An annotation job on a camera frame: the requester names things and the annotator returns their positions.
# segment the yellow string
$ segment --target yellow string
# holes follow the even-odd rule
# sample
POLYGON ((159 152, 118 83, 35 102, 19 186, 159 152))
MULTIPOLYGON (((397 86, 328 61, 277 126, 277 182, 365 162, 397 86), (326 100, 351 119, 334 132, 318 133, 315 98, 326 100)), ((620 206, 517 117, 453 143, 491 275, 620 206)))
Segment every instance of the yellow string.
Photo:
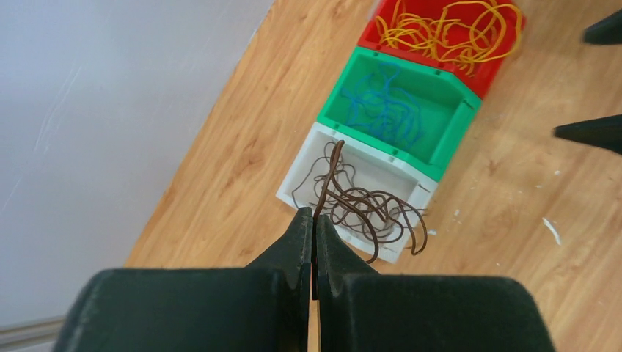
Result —
POLYGON ((519 47, 522 21, 522 13, 518 7, 512 4, 497 4, 496 0, 454 2, 443 7, 438 19, 423 18, 414 13, 407 13, 406 5, 402 0, 398 0, 395 3, 390 23, 387 24, 384 18, 377 16, 376 27, 380 34, 381 45, 396 49, 402 45, 407 47, 408 51, 417 52, 438 62, 453 63, 459 69, 465 70, 468 76, 473 76, 476 64, 501 59, 512 54, 519 47), (473 24, 466 24, 459 18, 448 18, 452 7, 465 5, 484 7, 473 24), (514 26, 516 40, 508 51, 496 53, 508 32, 508 24, 500 12, 503 8, 516 13, 516 25, 514 26), (483 29, 478 29, 487 16, 489 16, 489 22, 483 29), (469 39, 462 43, 449 44, 447 37, 454 26, 468 29, 469 39))

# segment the blue cord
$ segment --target blue cord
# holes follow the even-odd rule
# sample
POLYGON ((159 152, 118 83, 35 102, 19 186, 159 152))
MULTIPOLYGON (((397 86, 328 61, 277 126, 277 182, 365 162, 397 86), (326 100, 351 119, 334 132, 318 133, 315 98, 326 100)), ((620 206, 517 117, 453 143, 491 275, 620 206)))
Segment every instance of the blue cord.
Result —
POLYGON ((384 80, 380 89, 372 87, 376 73, 361 78, 353 92, 341 89, 341 95, 350 100, 345 125, 409 149, 423 135, 421 105, 404 89, 391 87, 400 74, 399 66, 383 62, 378 71, 384 80))

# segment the held brown string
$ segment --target held brown string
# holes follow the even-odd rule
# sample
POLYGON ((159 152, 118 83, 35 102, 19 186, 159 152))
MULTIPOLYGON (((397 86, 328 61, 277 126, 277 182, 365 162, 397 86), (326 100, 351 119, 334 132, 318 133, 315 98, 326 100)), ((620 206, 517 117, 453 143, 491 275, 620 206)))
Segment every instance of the held brown string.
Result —
POLYGON ((313 178, 315 181, 314 192, 318 197, 318 203, 311 205, 315 206, 315 212, 313 213, 314 219, 314 231, 315 224, 317 224, 318 217, 322 212, 328 213, 334 225, 347 227, 353 232, 362 234, 366 239, 373 243, 374 251, 372 257, 367 260, 367 263, 372 263, 378 258, 378 252, 381 243, 393 243, 399 241, 403 234, 408 231, 412 239, 411 254, 417 255, 423 251, 428 242, 428 230, 425 227, 423 216, 420 209, 416 209, 402 199, 397 198, 395 195, 385 191, 368 191, 362 187, 354 186, 354 176, 356 170, 351 164, 346 164, 341 156, 341 150, 344 141, 329 142, 324 147, 324 156, 316 159, 311 170, 307 173, 302 180, 292 191, 292 198, 296 207, 298 203, 295 198, 295 193, 298 191, 307 179, 310 177, 313 171, 313 167, 319 161, 327 161, 329 164, 329 171, 325 175, 319 175, 313 178), (328 148, 333 146, 330 157, 327 155, 328 148), (352 169, 352 176, 347 172, 347 169, 352 169), (343 174, 348 181, 349 188, 343 189, 339 184, 338 177, 343 174), (321 185, 321 190, 317 192, 317 186, 321 185), (409 221, 408 213, 414 212, 421 222, 422 227, 422 243, 417 248, 417 238, 414 233, 414 229, 409 221), (355 215, 359 222, 353 223, 349 221, 348 215, 355 215), (383 227, 375 227, 372 225, 370 217, 377 216, 382 222, 383 227), (394 238, 388 238, 394 229, 394 225, 400 228, 400 232, 394 238))

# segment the wooden surface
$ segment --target wooden surface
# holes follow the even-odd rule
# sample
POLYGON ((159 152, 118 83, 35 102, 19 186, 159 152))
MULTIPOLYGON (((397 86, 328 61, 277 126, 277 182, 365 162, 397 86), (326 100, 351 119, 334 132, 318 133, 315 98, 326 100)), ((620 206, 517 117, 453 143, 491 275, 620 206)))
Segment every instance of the wooden surface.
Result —
MULTIPOLYGON (((274 195, 372 2, 276 1, 128 266, 245 265, 283 233, 294 210, 274 195)), ((560 351, 622 351, 622 157, 551 137, 556 125, 622 113, 622 46, 579 43, 620 3, 517 3, 528 18, 522 49, 433 198, 437 236, 419 257, 374 267, 511 276, 535 296, 560 351)))

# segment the white debris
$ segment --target white debris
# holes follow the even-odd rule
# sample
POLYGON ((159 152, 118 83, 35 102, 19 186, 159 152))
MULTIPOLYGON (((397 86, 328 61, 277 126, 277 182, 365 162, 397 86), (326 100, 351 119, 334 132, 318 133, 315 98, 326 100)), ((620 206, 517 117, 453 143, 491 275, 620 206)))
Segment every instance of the white debris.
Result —
POLYGON ((551 230, 551 232, 553 232, 553 236, 555 236, 555 242, 557 242, 557 245, 561 246, 562 245, 562 238, 560 237, 560 234, 557 232, 557 230, 555 229, 553 224, 551 224, 551 222, 549 220, 547 220, 546 218, 542 218, 542 221, 544 222, 544 226, 548 227, 549 230, 551 230))

